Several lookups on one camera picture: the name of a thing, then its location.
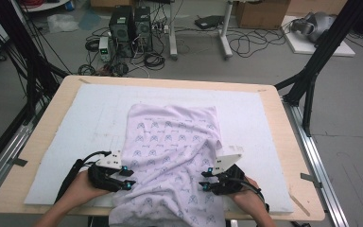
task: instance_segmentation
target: desk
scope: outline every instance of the desk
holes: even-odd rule
[[[170,0],[170,33],[169,33],[169,48],[170,48],[170,58],[173,60],[176,60],[178,58],[178,48],[176,46],[176,32],[175,32],[175,18],[176,15],[175,9],[174,9],[174,3],[176,0]],[[226,11],[225,11],[225,17],[223,19],[223,27],[221,30],[219,30],[219,38],[222,43],[223,49],[225,50],[225,59],[230,58],[233,53],[229,46],[229,41],[226,38],[226,32],[228,31],[228,25],[229,25],[229,19],[232,14],[232,7],[233,7],[233,1],[235,0],[228,0],[226,3]]]
[[[285,173],[285,181],[294,206],[294,213],[272,215],[281,220],[322,220],[323,208],[314,185],[302,180],[301,173],[308,174],[303,156],[285,109],[276,89],[271,85],[237,84],[221,82],[165,80],[165,79],[123,79],[98,77],[67,77],[55,94],[36,129],[25,145],[21,159],[27,160],[26,166],[13,166],[0,188],[0,213],[42,214],[49,206],[25,205],[28,189],[33,183],[43,154],[48,149],[55,132],[83,83],[114,84],[145,87],[189,88],[201,90],[240,91],[258,93],[264,105],[275,148]],[[110,208],[79,207],[71,214],[107,216]],[[250,219],[244,214],[226,213],[230,219]]]

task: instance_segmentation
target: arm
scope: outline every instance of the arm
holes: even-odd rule
[[[246,177],[256,188],[259,188],[258,183],[251,178]],[[244,187],[242,191],[233,193],[229,197],[234,201],[234,203],[240,207],[248,215],[251,215],[255,222],[260,227],[275,227],[275,222],[268,214],[263,202],[259,197],[250,190],[245,190]]]
[[[34,227],[58,226],[64,216],[73,208],[108,193],[109,191],[94,188],[88,180],[87,171],[82,171],[76,176],[61,199],[34,224]]]

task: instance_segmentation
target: cardboard box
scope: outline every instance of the cardboard box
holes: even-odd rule
[[[112,9],[114,6],[134,6],[134,0],[91,0],[91,7]]]
[[[291,0],[286,15],[303,17],[310,11],[338,15],[346,2],[347,0]]]
[[[236,12],[241,28],[279,29],[290,0],[266,0],[260,4],[239,3]]]

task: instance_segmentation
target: computer tower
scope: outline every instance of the computer tower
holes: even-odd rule
[[[149,7],[138,7],[134,12],[139,51],[151,52],[153,50],[150,13]]]
[[[136,38],[131,6],[115,6],[109,22],[116,55],[133,57],[133,41]]]

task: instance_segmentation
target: printed fabric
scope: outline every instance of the printed fabric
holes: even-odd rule
[[[128,116],[122,165],[131,191],[114,193],[111,226],[225,226],[223,200],[204,192],[201,172],[220,146],[216,108],[136,104]]]

